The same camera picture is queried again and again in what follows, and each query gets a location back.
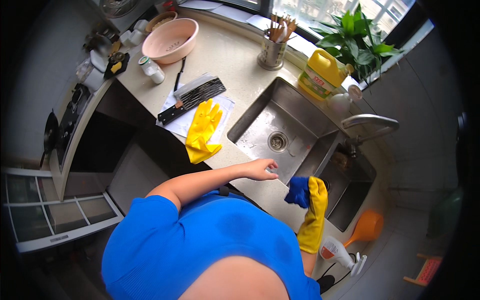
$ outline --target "hand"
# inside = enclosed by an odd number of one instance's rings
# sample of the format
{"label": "hand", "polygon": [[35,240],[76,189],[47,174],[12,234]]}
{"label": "hand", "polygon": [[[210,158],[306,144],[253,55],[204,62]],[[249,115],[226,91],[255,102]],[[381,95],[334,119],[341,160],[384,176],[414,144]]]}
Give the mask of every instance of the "hand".
{"label": "hand", "polygon": [[278,175],[267,172],[265,169],[278,168],[278,164],[271,158],[258,158],[254,161],[238,165],[243,177],[252,180],[272,180],[277,179]]}

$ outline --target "sink basin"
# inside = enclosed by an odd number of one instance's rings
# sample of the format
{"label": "sink basin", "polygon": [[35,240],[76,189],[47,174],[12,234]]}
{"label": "sink basin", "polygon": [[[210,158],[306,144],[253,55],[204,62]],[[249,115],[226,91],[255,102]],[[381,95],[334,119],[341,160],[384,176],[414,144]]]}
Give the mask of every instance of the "sink basin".
{"label": "sink basin", "polygon": [[347,155],[346,136],[293,86],[277,77],[227,134],[252,159],[273,158],[278,179],[316,176],[328,189],[325,217],[345,231],[375,179],[368,160]]}
{"label": "sink basin", "polygon": [[253,159],[273,158],[279,165],[278,179],[287,184],[304,160],[319,155],[312,151],[317,144],[325,145],[325,152],[328,150],[330,145],[323,141],[337,131],[336,125],[315,105],[283,79],[276,78],[227,137]]}

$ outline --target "orange ladle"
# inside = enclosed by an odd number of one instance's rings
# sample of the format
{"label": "orange ladle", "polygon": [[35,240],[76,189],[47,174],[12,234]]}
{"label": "orange ladle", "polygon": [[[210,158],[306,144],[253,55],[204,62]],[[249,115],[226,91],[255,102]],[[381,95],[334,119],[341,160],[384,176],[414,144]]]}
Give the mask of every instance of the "orange ladle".
{"label": "orange ladle", "polygon": [[381,214],[368,209],[361,214],[352,236],[349,240],[343,243],[343,246],[346,248],[356,240],[376,240],[380,236],[383,226],[384,217]]}

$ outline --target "kitchen countertop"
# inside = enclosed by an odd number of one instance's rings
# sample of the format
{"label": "kitchen countertop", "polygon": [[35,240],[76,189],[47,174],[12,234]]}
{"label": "kitchen countertop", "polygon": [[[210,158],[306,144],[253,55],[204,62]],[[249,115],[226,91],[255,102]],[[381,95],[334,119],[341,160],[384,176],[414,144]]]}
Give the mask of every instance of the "kitchen countertop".
{"label": "kitchen countertop", "polygon": [[[301,70],[287,60],[284,61],[283,68],[279,71],[271,72],[264,70],[256,62],[261,46],[252,39],[245,37],[249,35],[251,37],[251,32],[242,34],[242,30],[245,31],[245,29],[241,28],[235,30],[235,32],[227,30],[226,28],[229,27],[219,26],[218,20],[215,20],[216,24],[207,22],[204,18],[203,20],[196,20],[200,26],[196,46],[187,56],[180,82],[185,84],[205,72],[210,72],[213,75],[217,75],[227,88],[223,95],[235,101],[235,107],[220,140],[222,149],[207,159],[205,163],[215,169],[248,162],[251,158],[227,138],[228,131],[276,77],[283,78],[301,91],[297,84],[297,77]],[[157,85],[144,74],[137,64],[141,56],[141,52],[134,55],[127,70],[116,78],[156,117],[175,84],[177,73],[180,71],[181,61],[169,65],[160,65],[165,72],[166,78],[163,83]],[[111,80],[105,82],[104,85],[109,86],[109,82],[111,83]],[[307,93],[302,94],[340,127],[340,117],[334,115],[324,102],[313,99]],[[361,113],[355,105],[352,106],[350,111],[350,115],[352,113]],[[355,126],[345,132],[353,136],[354,134],[365,132],[365,128]],[[184,137],[174,135],[182,143],[185,143]],[[386,181],[390,167],[393,164],[391,154],[381,139],[378,139],[377,142],[365,143],[360,147],[360,150],[376,169],[377,177],[359,212],[367,208],[373,208],[385,213],[389,206]],[[281,181],[237,179],[232,181],[231,184],[257,202],[269,214],[285,222],[295,232],[299,229],[306,210],[297,205],[288,204],[283,200],[288,193],[288,187]],[[346,241],[353,233],[354,226],[352,224],[356,223],[359,216],[360,213],[356,215],[354,221],[345,232],[341,232],[328,220],[325,220],[324,236],[331,235],[342,242]],[[355,242],[349,246],[349,251],[360,251],[364,254],[368,252],[370,247],[371,245],[368,245],[366,242]],[[320,276],[320,271],[323,271],[326,265],[320,258],[318,262],[314,274]]]}

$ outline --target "faucet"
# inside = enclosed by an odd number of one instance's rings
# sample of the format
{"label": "faucet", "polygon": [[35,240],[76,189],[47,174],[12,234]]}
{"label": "faucet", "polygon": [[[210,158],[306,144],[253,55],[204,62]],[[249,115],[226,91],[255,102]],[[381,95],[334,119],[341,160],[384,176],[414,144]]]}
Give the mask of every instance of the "faucet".
{"label": "faucet", "polygon": [[362,145],[366,141],[394,132],[400,127],[400,124],[397,120],[372,114],[361,114],[346,118],[342,121],[342,127],[343,129],[347,129],[352,126],[365,123],[382,125],[384,127],[375,131],[371,135],[357,135],[357,137],[345,139],[345,147],[350,152],[352,158],[357,157],[357,146]]}

